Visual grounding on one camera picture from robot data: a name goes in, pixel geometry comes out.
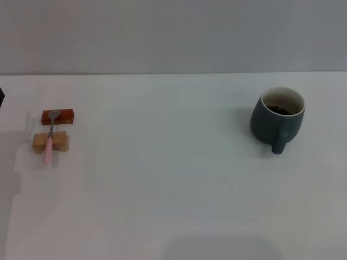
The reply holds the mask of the pink-handled metal spoon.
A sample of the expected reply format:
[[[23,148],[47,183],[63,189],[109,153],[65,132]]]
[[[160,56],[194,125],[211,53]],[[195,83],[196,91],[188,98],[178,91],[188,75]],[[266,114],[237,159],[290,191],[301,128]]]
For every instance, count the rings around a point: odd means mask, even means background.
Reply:
[[[61,114],[59,110],[53,110],[48,114],[48,118],[51,120],[50,131],[48,133],[48,139],[44,151],[44,163],[50,164],[52,162],[52,151],[53,151],[53,128],[54,120]]]

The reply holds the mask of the grey ceramic cup with handle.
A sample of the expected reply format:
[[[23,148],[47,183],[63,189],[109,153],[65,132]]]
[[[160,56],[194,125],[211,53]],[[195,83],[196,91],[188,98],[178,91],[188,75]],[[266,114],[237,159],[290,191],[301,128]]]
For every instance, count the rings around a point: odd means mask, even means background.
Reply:
[[[267,109],[280,106],[300,111],[293,116],[282,116]],[[263,92],[252,112],[250,127],[253,135],[270,145],[273,154],[282,154],[288,142],[298,134],[305,113],[303,97],[293,89],[275,87]]]

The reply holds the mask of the red-brown wooden block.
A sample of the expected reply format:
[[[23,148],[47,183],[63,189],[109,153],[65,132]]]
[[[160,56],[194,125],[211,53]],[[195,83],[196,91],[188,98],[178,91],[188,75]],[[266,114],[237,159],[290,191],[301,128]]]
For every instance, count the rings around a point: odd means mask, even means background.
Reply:
[[[49,113],[53,112],[54,110],[44,110],[42,112],[41,116],[41,123],[43,125],[50,125],[51,119],[49,118]],[[65,125],[65,124],[72,124],[74,122],[74,111],[73,109],[56,109],[56,111],[59,111],[60,114],[58,117],[54,120],[55,125]]]

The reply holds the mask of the light tan wooden block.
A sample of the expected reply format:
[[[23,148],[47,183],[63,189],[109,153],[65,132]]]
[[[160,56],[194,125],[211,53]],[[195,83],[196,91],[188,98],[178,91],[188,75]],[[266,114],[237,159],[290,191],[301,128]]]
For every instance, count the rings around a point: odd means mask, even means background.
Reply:
[[[33,136],[31,147],[36,154],[41,154],[46,149],[48,133],[36,133]],[[53,150],[67,152],[69,150],[69,135],[66,131],[53,133]]]

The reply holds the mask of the dark coffee liquid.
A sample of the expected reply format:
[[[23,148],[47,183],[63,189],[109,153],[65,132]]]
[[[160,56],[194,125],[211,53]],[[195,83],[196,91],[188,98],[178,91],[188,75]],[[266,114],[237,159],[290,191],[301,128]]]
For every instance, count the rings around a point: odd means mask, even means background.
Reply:
[[[286,108],[286,107],[280,107],[280,106],[267,106],[267,109],[269,109],[271,112],[275,114],[279,114],[282,116],[293,116],[300,112],[293,108]]]

